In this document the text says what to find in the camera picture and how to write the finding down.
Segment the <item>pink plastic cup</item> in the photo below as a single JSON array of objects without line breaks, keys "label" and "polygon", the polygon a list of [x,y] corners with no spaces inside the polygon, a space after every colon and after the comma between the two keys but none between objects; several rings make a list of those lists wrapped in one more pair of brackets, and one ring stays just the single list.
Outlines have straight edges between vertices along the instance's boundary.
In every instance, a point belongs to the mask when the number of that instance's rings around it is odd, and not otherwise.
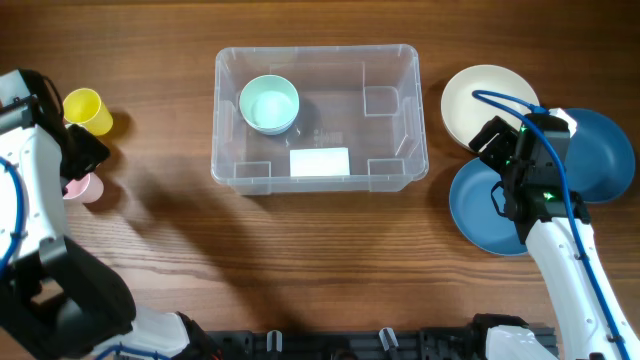
[{"label": "pink plastic cup", "polygon": [[95,174],[89,173],[81,180],[72,180],[66,186],[64,200],[83,204],[96,202],[104,193],[104,184]]}]

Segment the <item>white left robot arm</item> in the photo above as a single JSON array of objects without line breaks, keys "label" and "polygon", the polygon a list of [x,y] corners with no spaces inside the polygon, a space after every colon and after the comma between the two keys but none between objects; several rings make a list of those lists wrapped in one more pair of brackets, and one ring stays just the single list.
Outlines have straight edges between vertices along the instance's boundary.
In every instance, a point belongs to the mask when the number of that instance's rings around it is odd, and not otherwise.
[{"label": "white left robot arm", "polygon": [[191,319],[135,304],[72,240],[58,143],[39,126],[1,136],[1,326],[37,359],[220,359]]}]

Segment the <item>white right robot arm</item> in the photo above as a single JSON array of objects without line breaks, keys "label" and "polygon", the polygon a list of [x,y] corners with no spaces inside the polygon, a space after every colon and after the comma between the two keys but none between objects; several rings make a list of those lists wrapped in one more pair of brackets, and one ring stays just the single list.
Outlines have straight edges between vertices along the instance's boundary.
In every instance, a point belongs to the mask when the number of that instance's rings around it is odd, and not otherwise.
[{"label": "white right robot arm", "polygon": [[500,176],[505,202],[495,209],[514,223],[543,276],[566,358],[636,359],[639,339],[600,262],[591,216],[568,185],[569,143],[564,120],[528,114],[520,129],[494,117],[469,146]]}]

